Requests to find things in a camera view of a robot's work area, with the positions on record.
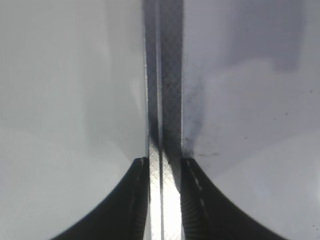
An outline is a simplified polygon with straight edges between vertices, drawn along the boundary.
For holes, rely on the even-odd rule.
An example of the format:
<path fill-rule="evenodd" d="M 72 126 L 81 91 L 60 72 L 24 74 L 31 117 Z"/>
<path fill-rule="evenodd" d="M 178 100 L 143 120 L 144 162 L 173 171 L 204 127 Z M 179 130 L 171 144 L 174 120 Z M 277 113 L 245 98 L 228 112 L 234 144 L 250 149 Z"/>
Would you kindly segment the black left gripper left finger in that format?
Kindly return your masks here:
<path fill-rule="evenodd" d="M 113 191 L 55 240 L 142 240 L 148 211 L 148 159 L 133 160 Z"/>

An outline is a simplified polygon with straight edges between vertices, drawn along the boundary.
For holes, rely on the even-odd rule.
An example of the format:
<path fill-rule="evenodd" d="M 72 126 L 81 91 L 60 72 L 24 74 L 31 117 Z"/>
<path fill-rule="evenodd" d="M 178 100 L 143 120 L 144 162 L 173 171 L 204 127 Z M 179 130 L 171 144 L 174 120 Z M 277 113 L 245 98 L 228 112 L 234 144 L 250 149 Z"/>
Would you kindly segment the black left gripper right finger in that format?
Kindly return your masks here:
<path fill-rule="evenodd" d="M 181 160 L 180 203 L 187 240 L 275 239 L 225 197 L 192 158 Z"/>

